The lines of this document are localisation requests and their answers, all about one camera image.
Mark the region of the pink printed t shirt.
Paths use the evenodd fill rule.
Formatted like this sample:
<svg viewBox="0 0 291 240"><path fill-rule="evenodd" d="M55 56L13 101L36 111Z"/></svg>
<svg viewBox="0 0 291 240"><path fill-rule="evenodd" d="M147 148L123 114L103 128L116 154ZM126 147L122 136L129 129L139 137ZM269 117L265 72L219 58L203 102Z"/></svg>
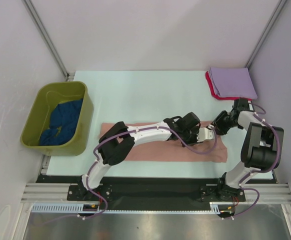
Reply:
<svg viewBox="0 0 291 240"><path fill-rule="evenodd" d="M115 123L102 123L100 138ZM145 126L154 123L135 123L127 126ZM156 141L134 147L125 160L155 162L215 162L225 163L228 152L219 136L214 140L183 146L179 140Z"/></svg>

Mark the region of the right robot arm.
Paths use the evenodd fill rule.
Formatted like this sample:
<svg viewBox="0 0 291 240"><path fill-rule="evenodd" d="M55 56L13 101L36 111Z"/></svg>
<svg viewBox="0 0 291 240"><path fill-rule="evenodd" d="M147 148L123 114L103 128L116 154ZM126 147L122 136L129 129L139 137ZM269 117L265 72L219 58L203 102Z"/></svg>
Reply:
<svg viewBox="0 0 291 240"><path fill-rule="evenodd" d="M243 187L256 174L271 172L279 166L284 129L270 125L252 111L247 99L236 99L232 110L222 111L211 126L218 136L226 135L231 128L246 130L240 162L222 176L224 183L216 188L220 200L229 200L234 195L234 189Z"/></svg>

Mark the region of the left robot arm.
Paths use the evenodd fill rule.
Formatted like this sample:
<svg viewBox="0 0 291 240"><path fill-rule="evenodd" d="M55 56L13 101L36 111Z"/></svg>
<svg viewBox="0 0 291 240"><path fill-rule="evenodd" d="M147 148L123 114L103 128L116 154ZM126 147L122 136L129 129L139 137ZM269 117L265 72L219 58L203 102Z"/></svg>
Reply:
<svg viewBox="0 0 291 240"><path fill-rule="evenodd" d="M193 112L141 126L126 125L123 121L115 123L93 150L96 159L88 172L81 176L79 195L85 200L92 199L110 167L123 162L138 145L176 140L184 147L196 145L200 126L201 121Z"/></svg>

